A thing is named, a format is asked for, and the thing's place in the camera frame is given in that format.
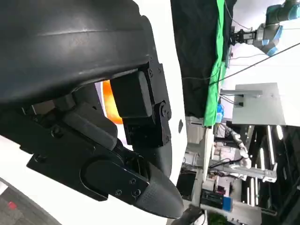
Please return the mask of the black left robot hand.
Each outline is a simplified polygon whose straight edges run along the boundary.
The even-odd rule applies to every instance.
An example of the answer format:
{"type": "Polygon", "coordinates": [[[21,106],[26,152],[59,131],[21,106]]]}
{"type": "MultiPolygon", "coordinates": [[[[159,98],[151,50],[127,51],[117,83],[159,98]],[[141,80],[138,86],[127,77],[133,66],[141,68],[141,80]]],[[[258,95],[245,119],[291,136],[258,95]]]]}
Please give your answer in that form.
{"type": "Polygon", "coordinates": [[[97,201],[180,218],[169,97],[134,1],[1,1],[0,133],[32,155],[30,169],[97,201]]]}

